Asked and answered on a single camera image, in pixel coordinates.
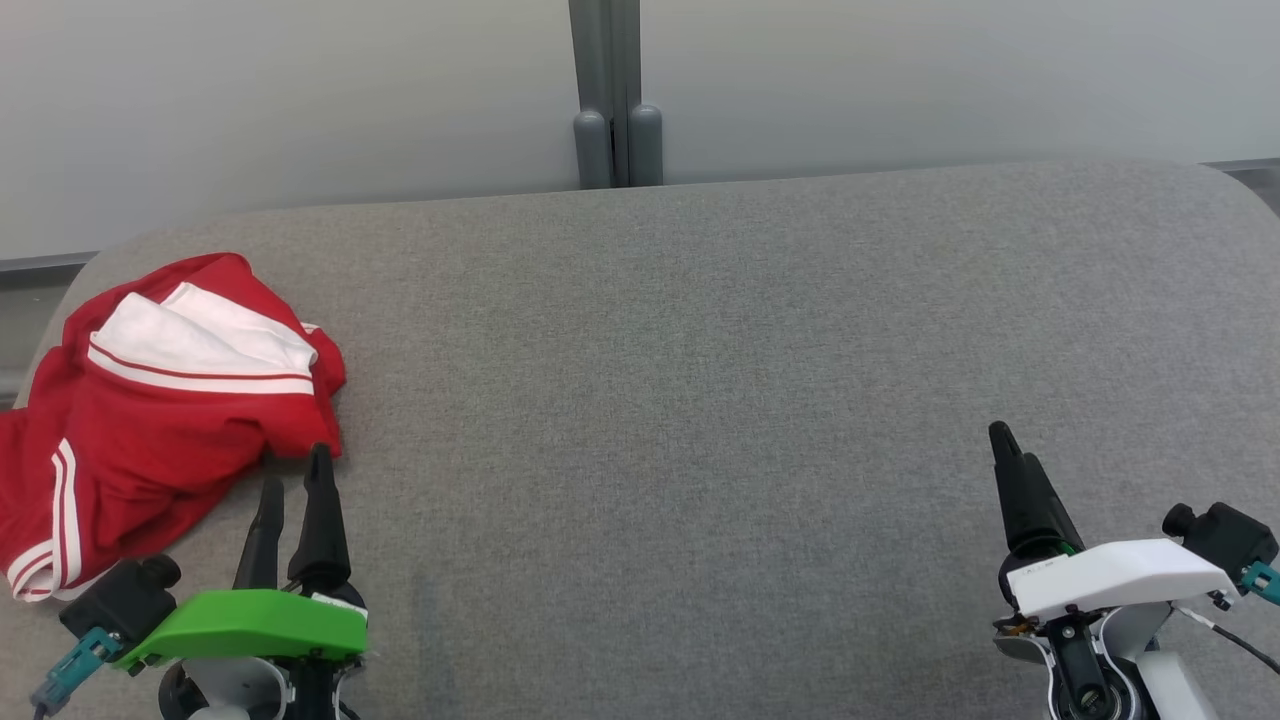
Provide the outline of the red white-sleeved Bulls jersey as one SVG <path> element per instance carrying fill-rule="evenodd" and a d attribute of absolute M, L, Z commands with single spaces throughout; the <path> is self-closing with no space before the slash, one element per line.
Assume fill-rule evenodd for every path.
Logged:
<path fill-rule="evenodd" d="M 76 310 L 18 410 L 58 424 L 79 409 L 198 413 L 255 424 L 262 456 L 305 457 L 317 443 L 340 456 L 333 398 L 344 383 L 346 363 L 328 333 L 302 322 L 244 258 L 215 252 Z"/>

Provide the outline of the grey partition post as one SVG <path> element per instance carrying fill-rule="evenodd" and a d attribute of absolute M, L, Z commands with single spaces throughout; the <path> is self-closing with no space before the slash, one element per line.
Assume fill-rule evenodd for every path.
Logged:
<path fill-rule="evenodd" d="M 567 0 L 581 190 L 664 183 L 663 117 L 643 97 L 640 0 Z"/>

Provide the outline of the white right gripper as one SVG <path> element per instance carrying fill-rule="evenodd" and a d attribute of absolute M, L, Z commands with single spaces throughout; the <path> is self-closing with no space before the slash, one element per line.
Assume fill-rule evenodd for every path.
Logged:
<path fill-rule="evenodd" d="M 1171 539 L 1130 539 L 1085 550 L 1041 460 L 1021 451 L 1005 421 L 991 423 L 988 433 L 1007 550 L 1015 555 L 1021 547 L 1024 559 L 1046 559 L 1005 575 L 1024 618 L 1047 623 L 1073 612 L 1213 592 L 1230 603 L 1239 600 L 1221 568 Z"/>

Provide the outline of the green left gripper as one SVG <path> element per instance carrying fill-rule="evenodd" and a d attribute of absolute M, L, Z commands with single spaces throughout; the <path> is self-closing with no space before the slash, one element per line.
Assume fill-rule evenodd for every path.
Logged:
<path fill-rule="evenodd" d="M 251 657 L 340 664 L 365 653 L 369 623 L 360 610 L 307 597 L 353 597 L 346 521 L 328 445 L 311 448 L 303 488 L 307 503 L 300 542 L 288 562 L 288 588 L 301 594 L 275 589 L 285 492 L 279 479 L 268 478 L 237 566 L 236 591 L 205 591 L 178 601 L 111 666 L 128 671 L 138 664 L 178 659 Z"/>

